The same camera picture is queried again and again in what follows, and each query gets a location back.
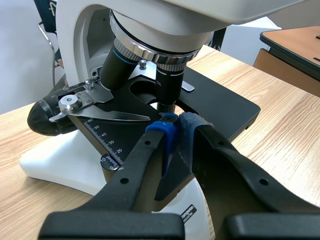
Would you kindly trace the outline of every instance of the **microscope stage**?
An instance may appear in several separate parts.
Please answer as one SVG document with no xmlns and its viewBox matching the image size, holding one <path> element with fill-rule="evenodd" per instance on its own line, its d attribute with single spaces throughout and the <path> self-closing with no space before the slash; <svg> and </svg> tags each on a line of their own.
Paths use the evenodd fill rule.
<svg viewBox="0 0 320 240">
<path fill-rule="evenodd" d="M 260 112 L 256 104 L 188 67 L 185 68 L 183 80 L 192 85 L 194 90 L 186 92 L 182 89 L 176 104 L 185 112 L 197 113 L 211 122 L 230 141 L 253 124 Z M 105 111 L 148 116 L 150 121 L 117 122 L 69 116 L 102 156 L 109 155 L 110 175 L 123 164 L 144 134 L 146 127 L 161 118 L 150 106 L 157 101 L 154 89 L 154 80 L 137 76 L 130 79 L 122 88 L 112 91 L 113 100 L 97 104 Z M 178 193 L 178 190 L 192 178 L 193 175 L 177 151 L 155 196 L 155 200 L 159 201 L 159 209 L 163 208 L 172 199 L 172 195 Z"/>
</svg>

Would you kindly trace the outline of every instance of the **metal chair leg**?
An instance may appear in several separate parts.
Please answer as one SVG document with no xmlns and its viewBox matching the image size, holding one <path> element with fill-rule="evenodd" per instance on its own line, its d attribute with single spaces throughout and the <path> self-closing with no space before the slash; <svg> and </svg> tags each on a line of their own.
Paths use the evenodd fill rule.
<svg viewBox="0 0 320 240">
<path fill-rule="evenodd" d="M 47 40 L 47 42 L 49 43 L 51 50 L 52 50 L 52 83 L 53 83 L 53 89 L 56 88 L 56 77 L 55 77 L 55 67 L 56 67 L 56 52 L 55 52 L 55 48 L 52 44 L 52 42 L 50 41 L 50 39 L 48 38 L 48 36 L 46 35 L 46 32 L 42 29 L 41 25 L 43 23 L 40 22 L 38 24 L 38 28 L 40 29 L 40 31 L 42 32 L 43 36 L 45 37 L 45 39 Z"/>
</svg>

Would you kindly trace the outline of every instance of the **wooden table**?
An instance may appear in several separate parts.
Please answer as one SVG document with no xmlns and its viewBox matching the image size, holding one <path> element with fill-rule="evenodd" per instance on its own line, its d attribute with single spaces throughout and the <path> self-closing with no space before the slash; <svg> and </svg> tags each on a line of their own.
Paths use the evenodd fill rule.
<svg viewBox="0 0 320 240">
<path fill-rule="evenodd" d="M 234 146 L 289 190 L 319 206 L 320 99 L 206 46 L 188 66 L 261 107 L 256 122 Z M 31 179 L 21 170 L 20 156 L 48 139 L 28 128 L 30 108 L 0 116 L 2 240 L 36 239 L 48 213 L 75 208 L 91 197 Z"/>
<path fill-rule="evenodd" d="M 266 31 L 254 67 L 320 97 L 320 26 Z"/>
</svg>

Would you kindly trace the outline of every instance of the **microscope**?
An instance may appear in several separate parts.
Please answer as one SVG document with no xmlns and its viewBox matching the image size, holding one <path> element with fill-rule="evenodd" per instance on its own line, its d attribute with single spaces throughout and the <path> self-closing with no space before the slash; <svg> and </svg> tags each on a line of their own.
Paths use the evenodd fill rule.
<svg viewBox="0 0 320 240">
<path fill-rule="evenodd" d="M 25 153 L 22 169 L 95 196 L 123 169 L 146 127 L 176 106 L 232 141 L 260 108 L 186 64 L 212 31 L 302 1 L 58 1 L 57 37 L 69 87 L 32 107 L 29 127 L 55 137 Z M 201 187 L 178 151 L 162 173 L 152 211 L 182 218 L 192 212 L 184 222 L 186 239 L 209 239 Z"/>
</svg>

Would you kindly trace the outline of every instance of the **white microscope base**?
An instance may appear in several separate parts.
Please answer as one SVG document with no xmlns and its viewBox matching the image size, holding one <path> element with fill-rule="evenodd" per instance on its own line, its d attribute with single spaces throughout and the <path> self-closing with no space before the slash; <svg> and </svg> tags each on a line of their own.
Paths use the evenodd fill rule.
<svg viewBox="0 0 320 240">
<path fill-rule="evenodd" d="M 79 131 L 51 137 L 22 155 L 20 166 L 31 178 L 46 180 L 90 195 L 96 195 L 106 184 L 100 165 L 101 155 Z M 160 213 L 186 213 L 186 240 L 210 239 L 209 222 L 203 194 L 193 179 Z"/>
</svg>

